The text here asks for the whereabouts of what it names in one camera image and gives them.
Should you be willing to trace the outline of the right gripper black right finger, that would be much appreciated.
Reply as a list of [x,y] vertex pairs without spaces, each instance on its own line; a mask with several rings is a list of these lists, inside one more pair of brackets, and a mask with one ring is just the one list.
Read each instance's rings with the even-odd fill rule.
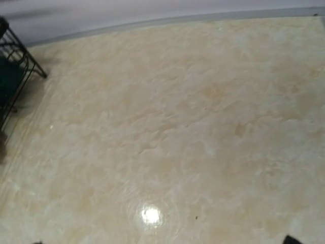
[[283,244],[324,244],[323,239],[301,239],[295,236],[287,235],[284,240]]

